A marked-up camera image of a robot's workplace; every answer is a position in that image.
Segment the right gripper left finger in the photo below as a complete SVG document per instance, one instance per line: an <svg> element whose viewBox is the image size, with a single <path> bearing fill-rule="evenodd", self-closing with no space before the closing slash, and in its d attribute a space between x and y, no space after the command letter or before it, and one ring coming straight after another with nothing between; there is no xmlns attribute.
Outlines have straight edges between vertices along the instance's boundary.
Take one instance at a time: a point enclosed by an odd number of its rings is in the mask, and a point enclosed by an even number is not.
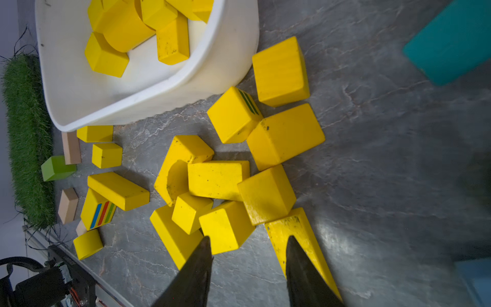
<svg viewBox="0 0 491 307"><path fill-rule="evenodd" d="M213 256L205 236L152 306L207 306Z"/></svg>

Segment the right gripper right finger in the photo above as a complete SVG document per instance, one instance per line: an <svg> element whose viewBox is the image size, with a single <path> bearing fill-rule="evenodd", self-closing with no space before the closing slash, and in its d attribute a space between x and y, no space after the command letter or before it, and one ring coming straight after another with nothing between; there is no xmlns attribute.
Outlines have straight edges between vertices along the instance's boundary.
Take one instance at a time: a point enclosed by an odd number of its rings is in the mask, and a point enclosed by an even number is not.
<svg viewBox="0 0 491 307"><path fill-rule="evenodd" d="M286 281L290 306L345 306L293 235L286 247Z"/></svg>

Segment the long yellow block diagonal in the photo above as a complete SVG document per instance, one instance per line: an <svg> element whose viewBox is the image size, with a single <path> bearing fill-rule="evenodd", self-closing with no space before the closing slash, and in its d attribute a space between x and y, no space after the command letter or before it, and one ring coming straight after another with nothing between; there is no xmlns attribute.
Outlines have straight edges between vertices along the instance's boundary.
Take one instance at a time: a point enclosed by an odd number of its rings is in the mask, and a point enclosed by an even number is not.
<svg viewBox="0 0 491 307"><path fill-rule="evenodd" d="M302 207L292 209L286 217L268 222L264 226L285 276L287 242L289 237L293 235L329 288L343 301L308 217Z"/></svg>

